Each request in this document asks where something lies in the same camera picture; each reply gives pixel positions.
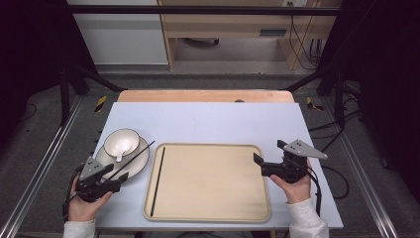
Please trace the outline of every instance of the black curtain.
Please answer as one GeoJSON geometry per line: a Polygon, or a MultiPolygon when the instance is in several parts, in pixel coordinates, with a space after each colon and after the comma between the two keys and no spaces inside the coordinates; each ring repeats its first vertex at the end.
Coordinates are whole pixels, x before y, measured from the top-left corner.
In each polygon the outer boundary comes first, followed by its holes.
{"type": "MultiPolygon", "coordinates": [[[[344,6],[363,7],[361,1],[344,6]]],[[[348,47],[342,73],[360,83],[361,107],[384,161],[420,201],[420,1],[378,0],[348,47]]],[[[357,18],[339,17],[321,62],[328,63],[357,18]]]]}
{"type": "MultiPolygon", "coordinates": [[[[97,74],[73,15],[46,8],[65,0],[0,1],[0,147],[25,113],[34,93],[59,85],[67,63],[97,74]]],[[[67,71],[76,93],[88,88],[83,76],[67,71]]]]}

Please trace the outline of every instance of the aluminum rail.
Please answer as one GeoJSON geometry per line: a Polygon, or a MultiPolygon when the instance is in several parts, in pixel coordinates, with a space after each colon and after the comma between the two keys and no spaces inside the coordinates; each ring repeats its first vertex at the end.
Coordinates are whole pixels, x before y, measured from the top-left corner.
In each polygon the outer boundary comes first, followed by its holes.
{"type": "MultiPolygon", "coordinates": [[[[322,97],[321,100],[322,103],[325,105],[325,108],[330,118],[332,120],[335,120],[333,115],[333,106],[331,105],[331,103],[322,97]]],[[[335,129],[337,132],[340,131],[340,127],[337,125],[335,129]]],[[[392,224],[392,221],[389,218],[385,207],[380,201],[379,196],[377,195],[373,185],[371,184],[370,179],[368,178],[364,167],[359,161],[358,156],[355,150],[353,149],[352,144],[350,143],[345,131],[340,135],[339,139],[343,150],[347,154],[346,158],[348,159],[349,166],[352,169],[352,172],[355,176],[359,187],[361,188],[362,195],[365,198],[373,220],[376,223],[377,229],[379,230],[382,237],[397,238],[398,234],[392,224]]]]}
{"type": "Polygon", "coordinates": [[[41,188],[41,185],[43,184],[45,177],[47,176],[48,171],[50,170],[51,165],[53,164],[59,148],[64,142],[64,139],[66,138],[67,133],[74,122],[83,99],[84,97],[82,96],[76,96],[76,99],[71,108],[70,117],[63,126],[58,128],[52,143],[47,149],[47,152],[41,160],[40,165],[35,171],[35,174],[33,175],[31,181],[21,196],[18,204],[15,206],[15,209],[9,216],[6,223],[2,226],[0,230],[0,238],[12,238],[15,237],[16,233],[18,232],[19,227],[21,226],[26,214],[29,211],[29,208],[31,207],[38,191],[41,188]]]}

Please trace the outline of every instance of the hand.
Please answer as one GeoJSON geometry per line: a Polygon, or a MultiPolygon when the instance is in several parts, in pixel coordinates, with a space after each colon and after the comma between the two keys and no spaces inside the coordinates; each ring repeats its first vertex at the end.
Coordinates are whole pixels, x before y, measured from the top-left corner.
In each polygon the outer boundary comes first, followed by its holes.
{"type": "Polygon", "coordinates": [[[276,175],[271,175],[269,178],[284,190],[289,204],[297,203],[311,197],[311,178],[309,176],[305,176],[295,183],[287,183],[276,175]]]}
{"type": "MultiPolygon", "coordinates": [[[[71,187],[71,193],[74,193],[78,176],[74,179],[71,187]]],[[[69,203],[68,220],[69,221],[89,221],[96,217],[99,209],[109,200],[112,191],[108,191],[105,195],[95,202],[86,202],[79,196],[76,196],[69,203]]]]}

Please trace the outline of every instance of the white spoon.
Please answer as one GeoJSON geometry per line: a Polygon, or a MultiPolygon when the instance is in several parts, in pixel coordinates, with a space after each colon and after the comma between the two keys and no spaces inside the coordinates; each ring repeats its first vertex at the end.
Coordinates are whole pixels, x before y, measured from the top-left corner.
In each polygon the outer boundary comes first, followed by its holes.
{"type": "Polygon", "coordinates": [[[121,145],[120,153],[118,154],[117,159],[116,159],[116,162],[117,163],[120,163],[120,162],[123,161],[123,154],[126,151],[130,150],[130,148],[131,148],[131,144],[130,143],[124,143],[124,144],[121,145]]]}

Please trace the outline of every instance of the white cabinet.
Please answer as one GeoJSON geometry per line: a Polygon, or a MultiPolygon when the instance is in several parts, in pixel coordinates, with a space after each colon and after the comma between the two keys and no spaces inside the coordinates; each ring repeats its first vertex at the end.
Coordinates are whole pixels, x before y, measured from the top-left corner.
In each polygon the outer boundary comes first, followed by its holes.
{"type": "MultiPolygon", "coordinates": [[[[156,0],[67,0],[70,5],[156,5],[156,0]]],[[[159,14],[74,14],[95,64],[167,64],[159,14]]]]}

